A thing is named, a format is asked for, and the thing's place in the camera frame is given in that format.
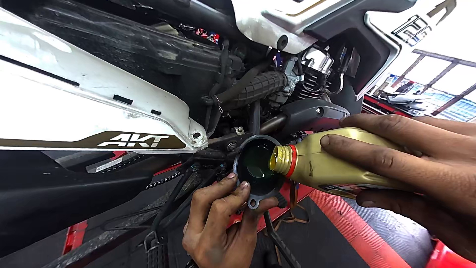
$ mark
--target hand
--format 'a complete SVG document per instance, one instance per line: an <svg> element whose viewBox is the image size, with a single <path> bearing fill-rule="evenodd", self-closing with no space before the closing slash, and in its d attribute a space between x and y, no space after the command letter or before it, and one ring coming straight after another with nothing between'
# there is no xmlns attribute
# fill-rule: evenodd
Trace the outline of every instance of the hand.
<svg viewBox="0 0 476 268"><path fill-rule="evenodd" d="M417 195L396 190L368 190L356 201L402 214L428 229L462 257L476 262L476 124L430 117L356 114L340 125L354 126L387 138L409 152L326 135L329 154L375 174L419 189Z"/></svg>
<svg viewBox="0 0 476 268"><path fill-rule="evenodd" d="M270 197L251 210L246 206L249 183L242 182L230 194L236 184L237 177L230 173L217 184L193 193L182 245L200 268L248 268L256 246L258 220L263 212L278 205L278 199ZM230 216L243 206L241 222L227 229Z"/></svg>

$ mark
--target air intake hose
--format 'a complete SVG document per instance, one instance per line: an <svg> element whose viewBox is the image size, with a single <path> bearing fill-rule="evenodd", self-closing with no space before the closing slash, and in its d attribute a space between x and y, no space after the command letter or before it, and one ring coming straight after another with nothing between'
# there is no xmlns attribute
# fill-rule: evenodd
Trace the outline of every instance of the air intake hose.
<svg viewBox="0 0 476 268"><path fill-rule="evenodd" d="M264 72L251 82L238 95L221 104L224 111L243 107L286 86L286 75L282 72Z"/></svg>

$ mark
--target yellow engine oil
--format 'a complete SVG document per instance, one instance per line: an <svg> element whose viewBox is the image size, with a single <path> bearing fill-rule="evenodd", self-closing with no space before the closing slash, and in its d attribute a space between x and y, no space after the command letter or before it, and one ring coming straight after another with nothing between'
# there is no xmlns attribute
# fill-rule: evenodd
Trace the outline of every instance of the yellow engine oil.
<svg viewBox="0 0 476 268"><path fill-rule="evenodd" d="M401 150L400 146L375 134L360 128L345 127L314 133L297 145L276 146L269 168L293 181L350 198L355 198L364 189L372 188L411 191L411 187L406 184L376 175L321 150L320 139L327 134Z"/></svg>

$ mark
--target black side panel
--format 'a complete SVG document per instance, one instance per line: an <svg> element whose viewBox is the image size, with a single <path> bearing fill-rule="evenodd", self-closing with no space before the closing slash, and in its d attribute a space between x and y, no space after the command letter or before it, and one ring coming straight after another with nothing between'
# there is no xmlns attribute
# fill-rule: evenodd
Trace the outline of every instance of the black side panel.
<svg viewBox="0 0 476 268"><path fill-rule="evenodd" d="M131 200L152 174L68 171L40 151L0 151L0 257Z"/></svg>
<svg viewBox="0 0 476 268"><path fill-rule="evenodd" d="M356 101L354 89L352 85L350 85L349 80L350 78L345 77L342 92L337 95L330 96L330 99L333 104L346 108L350 114L362 113L362 103L364 98L360 98L360 100Z"/></svg>
<svg viewBox="0 0 476 268"><path fill-rule="evenodd" d="M354 0L304 29L320 41L344 38L359 53L360 65L352 85L360 92L387 60L389 47L364 23L367 11L402 12L417 0Z"/></svg>

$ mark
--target bottle spout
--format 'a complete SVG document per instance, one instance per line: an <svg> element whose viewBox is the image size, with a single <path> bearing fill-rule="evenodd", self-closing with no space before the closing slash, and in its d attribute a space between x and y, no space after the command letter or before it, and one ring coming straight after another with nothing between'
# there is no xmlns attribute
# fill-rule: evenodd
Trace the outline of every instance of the bottle spout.
<svg viewBox="0 0 476 268"><path fill-rule="evenodd" d="M281 146L278 145L274 147L273 154L269 160L269 169L281 173L286 174L291 167L291 148L289 146Z"/></svg>

